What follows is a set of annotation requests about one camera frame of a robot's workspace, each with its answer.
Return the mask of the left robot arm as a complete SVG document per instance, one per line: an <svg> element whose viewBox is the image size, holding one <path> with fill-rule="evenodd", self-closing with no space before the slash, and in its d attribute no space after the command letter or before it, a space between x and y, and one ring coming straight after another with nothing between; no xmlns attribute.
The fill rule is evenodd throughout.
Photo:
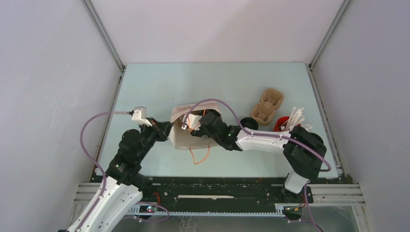
<svg viewBox="0 0 410 232"><path fill-rule="evenodd" d="M156 142L167 141L173 124L148 122L123 133L97 193L67 231L110 232L135 204L151 199L152 181L140 174L141 163Z"/></svg>

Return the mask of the paper bag orange handles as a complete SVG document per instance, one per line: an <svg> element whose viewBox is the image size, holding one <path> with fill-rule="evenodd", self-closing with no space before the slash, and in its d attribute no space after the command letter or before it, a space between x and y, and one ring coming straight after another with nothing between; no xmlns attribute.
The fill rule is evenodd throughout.
<svg viewBox="0 0 410 232"><path fill-rule="evenodd" d="M197 165L204 162L209 156L210 149L217 146L218 144L210 138L194 137L191 136L190 133L193 130L197 131L199 129L199 120L205 114L204 110L216 110L220 113L220 108L215 101L209 101L199 104L194 108L194 110L192 110L191 113L189 113L189 110L191 110L193 106L193 104L188 104L176 106L173 108L171 114L171 122L173 123L173 127L170 131L169 139L171 140L174 148L180 150L188 150L192 156L193 163ZM191 130L183 130L181 128L181 116L184 114L190 114ZM196 161L193 150L205 148L207 149L207 154L203 157L202 160Z"/></svg>

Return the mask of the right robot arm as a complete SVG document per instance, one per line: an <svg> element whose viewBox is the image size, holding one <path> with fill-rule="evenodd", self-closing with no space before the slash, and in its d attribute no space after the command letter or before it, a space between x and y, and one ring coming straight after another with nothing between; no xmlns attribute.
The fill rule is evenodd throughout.
<svg viewBox="0 0 410 232"><path fill-rule="evenodd" d="M305 184L319 176L327 152L323 139L303 127L261 131L252 118L242 119L237 126L228 126L215 110L189 114L184 119L184 128L190 130L191 136L209 138L229 151L283 154L292 168L281 189L282 198L287 202L298 199Z"/></svg>

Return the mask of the brown pulp cup carrier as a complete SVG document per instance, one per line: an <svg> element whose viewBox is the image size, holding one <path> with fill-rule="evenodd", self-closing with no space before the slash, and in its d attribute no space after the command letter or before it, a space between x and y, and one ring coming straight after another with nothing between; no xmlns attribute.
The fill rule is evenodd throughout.
<svg viewBox="0 0 410 232"><path fill-rule="evenodd" d="M256 120L259 126L269 126L283 101L282 92L274 88L267 88L262 93L260 101L254 105L250 117Z"/></svg>

